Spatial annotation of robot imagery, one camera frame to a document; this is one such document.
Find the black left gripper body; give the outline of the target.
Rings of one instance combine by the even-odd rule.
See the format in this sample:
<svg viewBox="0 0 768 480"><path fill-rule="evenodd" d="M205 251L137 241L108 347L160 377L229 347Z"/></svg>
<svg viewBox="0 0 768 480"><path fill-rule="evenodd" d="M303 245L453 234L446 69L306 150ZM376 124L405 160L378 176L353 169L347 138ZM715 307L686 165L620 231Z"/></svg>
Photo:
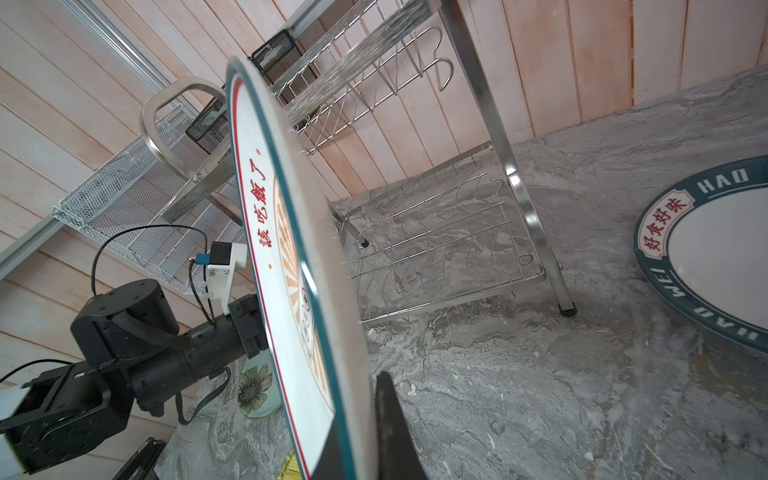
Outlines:
<svg viewBox="0 0 768 480"><path fill-rule="evenodd" d="M228 305L229 313L185 334L189 346L184 350L182 378L193 384L204 377L212 377L235 360L252 358L268 350L268 340L260 299L250 294Z"/></svg>

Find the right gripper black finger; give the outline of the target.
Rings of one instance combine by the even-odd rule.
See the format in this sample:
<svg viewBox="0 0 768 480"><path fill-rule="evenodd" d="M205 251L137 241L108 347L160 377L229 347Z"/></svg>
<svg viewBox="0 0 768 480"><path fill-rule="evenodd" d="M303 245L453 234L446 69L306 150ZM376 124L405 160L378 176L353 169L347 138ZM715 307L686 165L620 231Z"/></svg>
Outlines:
<svg viewBox="0 0 768 480"><path fill-rule="evenodd" d="M376 377L374 413L378 447L379 479L423 479L427 474L420 463L417 450L387 371ZM345 479L343 455L336 422L331 424L323 452L312 479Z"/></svg>

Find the yellow woven plate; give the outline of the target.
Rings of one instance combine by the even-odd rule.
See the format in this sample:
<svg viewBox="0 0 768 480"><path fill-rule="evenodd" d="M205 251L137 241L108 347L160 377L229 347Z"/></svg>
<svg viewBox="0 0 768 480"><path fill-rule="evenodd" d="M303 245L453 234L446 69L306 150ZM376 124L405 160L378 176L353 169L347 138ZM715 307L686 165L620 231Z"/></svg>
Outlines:
<svg viewBox="0 0 768 480"><path fill-rule="evenodd" d="M302 480L303 476L294 450L286 456L277 475L277 480Z"/></svg>

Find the large orange sunburst plate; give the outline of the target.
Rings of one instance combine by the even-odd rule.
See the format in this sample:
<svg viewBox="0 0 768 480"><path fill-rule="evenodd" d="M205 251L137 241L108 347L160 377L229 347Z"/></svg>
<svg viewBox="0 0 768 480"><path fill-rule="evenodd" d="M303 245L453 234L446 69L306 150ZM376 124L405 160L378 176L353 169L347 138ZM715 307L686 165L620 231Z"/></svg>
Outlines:
<svg viewBox="0 0 768 480"><path fill-rule="evenodd" d="M262 318L302 476L336 422L345 479L377 477L373 387L354 285L316 171L254 65L230 59L226 97Z"/></svg>

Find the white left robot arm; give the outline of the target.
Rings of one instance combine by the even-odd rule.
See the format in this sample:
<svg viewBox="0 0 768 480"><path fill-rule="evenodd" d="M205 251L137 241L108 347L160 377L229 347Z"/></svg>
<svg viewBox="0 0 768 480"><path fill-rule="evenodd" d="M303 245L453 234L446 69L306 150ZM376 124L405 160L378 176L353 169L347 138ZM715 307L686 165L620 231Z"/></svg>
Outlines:
<svg viewBox="0 0 768 480"><path fill-rule="evenodd" d="M134 407L154 417L198 380L268 350L259 298L185 333L160 284L143 279L92 297L71 332L84 359L1 393L1 476L32 475L122 432Z"/></svg>

